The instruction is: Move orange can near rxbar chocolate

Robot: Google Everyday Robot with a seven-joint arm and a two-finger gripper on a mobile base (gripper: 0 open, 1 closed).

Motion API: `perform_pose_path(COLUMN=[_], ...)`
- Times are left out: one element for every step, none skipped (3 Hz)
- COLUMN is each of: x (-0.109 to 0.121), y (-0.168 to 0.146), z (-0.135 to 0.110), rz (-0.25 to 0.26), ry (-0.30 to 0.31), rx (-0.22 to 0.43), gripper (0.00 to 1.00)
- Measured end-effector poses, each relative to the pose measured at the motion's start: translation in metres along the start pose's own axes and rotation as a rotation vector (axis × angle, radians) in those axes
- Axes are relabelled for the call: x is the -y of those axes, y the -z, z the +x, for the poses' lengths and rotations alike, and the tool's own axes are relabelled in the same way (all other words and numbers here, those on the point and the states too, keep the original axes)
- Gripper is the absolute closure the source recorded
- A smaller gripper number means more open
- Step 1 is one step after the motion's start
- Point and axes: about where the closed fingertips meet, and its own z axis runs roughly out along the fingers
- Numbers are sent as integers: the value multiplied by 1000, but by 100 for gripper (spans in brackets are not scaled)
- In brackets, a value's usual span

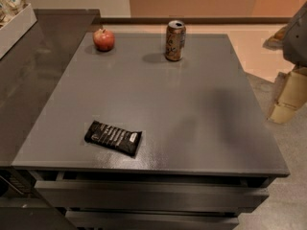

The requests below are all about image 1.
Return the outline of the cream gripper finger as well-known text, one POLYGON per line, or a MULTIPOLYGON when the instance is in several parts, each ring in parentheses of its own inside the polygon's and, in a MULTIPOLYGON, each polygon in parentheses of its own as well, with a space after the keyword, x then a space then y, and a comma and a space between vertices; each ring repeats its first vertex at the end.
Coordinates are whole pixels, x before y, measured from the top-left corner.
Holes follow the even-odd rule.
POLYGON ((272 104, 268 119, 284 124, 307 103, 307 68, 295 68, 285 74, 279 72, 273 86, 272 104))

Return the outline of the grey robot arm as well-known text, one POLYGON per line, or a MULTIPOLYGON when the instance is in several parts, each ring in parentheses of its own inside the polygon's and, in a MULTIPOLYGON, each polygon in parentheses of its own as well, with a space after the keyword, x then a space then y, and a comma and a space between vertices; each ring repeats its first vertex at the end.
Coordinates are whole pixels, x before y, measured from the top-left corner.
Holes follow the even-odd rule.
POLYGON ((268 113, 269 120, 284 124, 307 103, 307 2, 263 47, 281 50, 283 58, 294 65, 289 73, 278 73, 268 113))

